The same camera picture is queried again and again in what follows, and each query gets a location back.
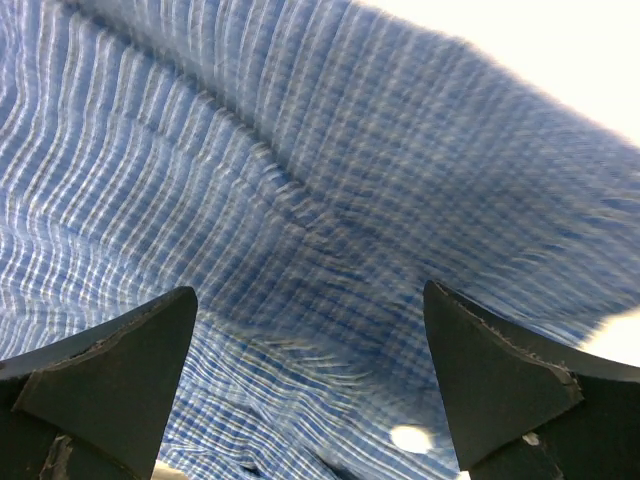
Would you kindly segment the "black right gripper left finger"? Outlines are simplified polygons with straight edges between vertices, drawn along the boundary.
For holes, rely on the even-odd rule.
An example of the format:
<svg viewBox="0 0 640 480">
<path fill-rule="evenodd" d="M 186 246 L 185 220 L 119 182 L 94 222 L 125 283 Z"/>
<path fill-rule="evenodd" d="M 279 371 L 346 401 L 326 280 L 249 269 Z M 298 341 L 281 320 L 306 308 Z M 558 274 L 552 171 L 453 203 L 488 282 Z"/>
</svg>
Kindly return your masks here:
<svg viewBox="0 0 640 480">
<path fill-rule="evenodd" d="M 150 478 L 197 308 L 179 287 L 2 360 L 2 478 Z"/>
</svg>

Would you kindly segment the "blue plaid long sleeve shirt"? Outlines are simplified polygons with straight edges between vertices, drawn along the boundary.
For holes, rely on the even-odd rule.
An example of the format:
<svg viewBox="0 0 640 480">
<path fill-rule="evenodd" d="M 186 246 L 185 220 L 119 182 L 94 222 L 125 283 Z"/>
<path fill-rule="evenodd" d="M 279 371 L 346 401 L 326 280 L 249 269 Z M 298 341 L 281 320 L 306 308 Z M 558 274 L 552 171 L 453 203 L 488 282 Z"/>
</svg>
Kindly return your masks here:
<svg viewBox="0 0 640 480">
<path fill-rule="evenodd" d="M 639 303 L 639 152 L 351 1 L 1 5 L 1 354 L 180 285 L 160 458 L 453 479 L 436 281 L 577 345 Z"/>
</svg>

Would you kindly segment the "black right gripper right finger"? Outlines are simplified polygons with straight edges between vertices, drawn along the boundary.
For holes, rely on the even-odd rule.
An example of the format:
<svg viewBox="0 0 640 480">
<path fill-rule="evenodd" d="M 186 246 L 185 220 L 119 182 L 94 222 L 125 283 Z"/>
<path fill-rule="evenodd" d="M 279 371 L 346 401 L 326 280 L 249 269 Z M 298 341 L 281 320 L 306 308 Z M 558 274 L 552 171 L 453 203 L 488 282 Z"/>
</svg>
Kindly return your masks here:
<svg viewBox="0 0 640 480">
<path fill-rule="evenodd" d="M 424 322 L 473 479 L 636 479 L 639 370 L 506 321 L 435 282 Z"/>
</svg>

